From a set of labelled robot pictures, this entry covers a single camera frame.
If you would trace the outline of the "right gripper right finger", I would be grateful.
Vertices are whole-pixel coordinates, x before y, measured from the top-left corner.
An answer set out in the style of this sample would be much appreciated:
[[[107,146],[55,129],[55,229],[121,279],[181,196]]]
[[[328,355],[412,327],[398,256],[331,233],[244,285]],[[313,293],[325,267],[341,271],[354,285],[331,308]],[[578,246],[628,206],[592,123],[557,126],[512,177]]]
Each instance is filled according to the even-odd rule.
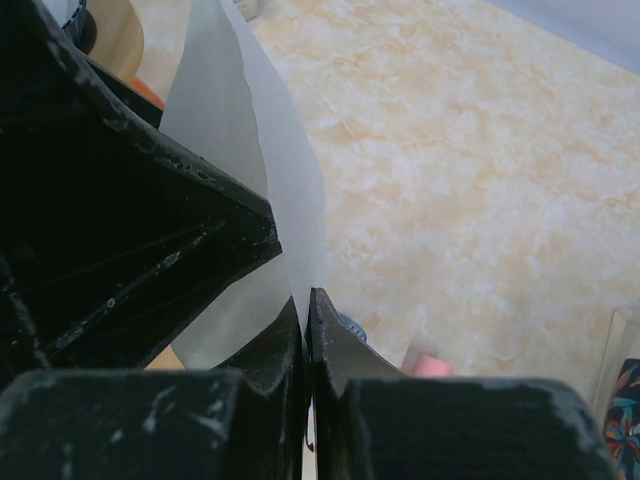
[[[403,374],[340,322],[329,295],[311,291],[310,348],[320,479],[378,479],[376,437],[389,430],[388,388]]]

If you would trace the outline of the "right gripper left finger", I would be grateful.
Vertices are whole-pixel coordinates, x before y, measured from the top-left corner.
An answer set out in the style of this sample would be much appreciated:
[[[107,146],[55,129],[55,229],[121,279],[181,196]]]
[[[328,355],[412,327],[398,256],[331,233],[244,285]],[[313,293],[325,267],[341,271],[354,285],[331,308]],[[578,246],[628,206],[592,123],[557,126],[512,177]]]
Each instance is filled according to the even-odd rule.
[[[222,479],[299,479],[303,447],[303,354],[294,302],[217,367],[241,377],[231,402]]]

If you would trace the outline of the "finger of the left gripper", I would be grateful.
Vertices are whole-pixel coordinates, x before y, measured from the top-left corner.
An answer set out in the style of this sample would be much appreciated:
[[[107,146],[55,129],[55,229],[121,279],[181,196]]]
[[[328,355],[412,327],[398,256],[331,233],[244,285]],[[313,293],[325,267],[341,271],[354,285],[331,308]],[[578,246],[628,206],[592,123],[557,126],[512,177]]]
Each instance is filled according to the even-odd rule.
[[[1,5],[1,369],[148,364],[276,257],[271,208],[38,1]]]

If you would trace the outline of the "wooden ring dripper holder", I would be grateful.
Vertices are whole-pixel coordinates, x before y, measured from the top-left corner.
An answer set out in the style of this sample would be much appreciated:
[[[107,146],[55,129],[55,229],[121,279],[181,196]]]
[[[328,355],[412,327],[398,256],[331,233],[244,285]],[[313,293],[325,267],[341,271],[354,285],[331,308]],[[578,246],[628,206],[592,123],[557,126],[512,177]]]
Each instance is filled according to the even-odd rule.
[[[144,33],[129,0],[89,0],[87,9],[96,26],[88,56],[124,83],[130,83],[140,66]]]

